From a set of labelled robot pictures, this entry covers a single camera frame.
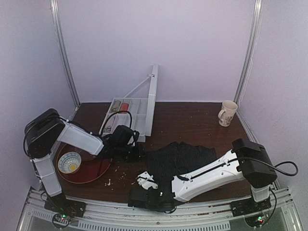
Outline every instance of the round tray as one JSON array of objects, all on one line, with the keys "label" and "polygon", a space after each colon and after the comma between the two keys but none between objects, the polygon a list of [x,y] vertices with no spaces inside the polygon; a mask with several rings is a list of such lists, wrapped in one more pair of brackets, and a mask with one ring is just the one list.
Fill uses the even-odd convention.
[{"label": "round tray", "polygon": [[96,156],[90,155],[82,149],[66,144],[57,156],[57,166],[59,158],[68,152],[76,152],[81,156],[82,161],[78,172],[64,174],[59,171],[58,167],[57,170],[64,180],[74,184],[85,184],[98,179],[108,170],[112,162],[112,159],[96,158]]}]

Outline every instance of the black cloth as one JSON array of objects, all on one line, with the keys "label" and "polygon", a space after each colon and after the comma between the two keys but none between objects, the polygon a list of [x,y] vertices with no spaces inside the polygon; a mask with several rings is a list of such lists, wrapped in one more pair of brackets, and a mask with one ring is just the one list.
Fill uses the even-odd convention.
[{"label": "black cloth", "polygon": [[146,153],[148,173],[155,182],[170,180],[173,176],[185,174],[217,160],[215,149],[193,146],[184,142],[169,145]]}]

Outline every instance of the mug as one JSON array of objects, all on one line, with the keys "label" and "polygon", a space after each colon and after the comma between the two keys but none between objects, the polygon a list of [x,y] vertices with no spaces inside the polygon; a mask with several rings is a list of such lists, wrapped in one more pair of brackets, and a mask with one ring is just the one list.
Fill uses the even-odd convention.
[{"label": "mug", "polygon": [[237,104],[233,101],[226,100],[222,102],[221,111],[218,114],[218,122],[223,127],[228,127],[237,110]]}]

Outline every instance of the white bowl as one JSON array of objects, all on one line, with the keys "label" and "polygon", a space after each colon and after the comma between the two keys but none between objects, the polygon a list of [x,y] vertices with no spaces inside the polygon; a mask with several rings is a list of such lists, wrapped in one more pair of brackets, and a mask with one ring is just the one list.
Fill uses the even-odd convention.
[{"label": "white bowl", "polygon": [[65,153],[58,162],[58,169],[65,174],[71,174],[79,170],[81,156],[75,152]]}]

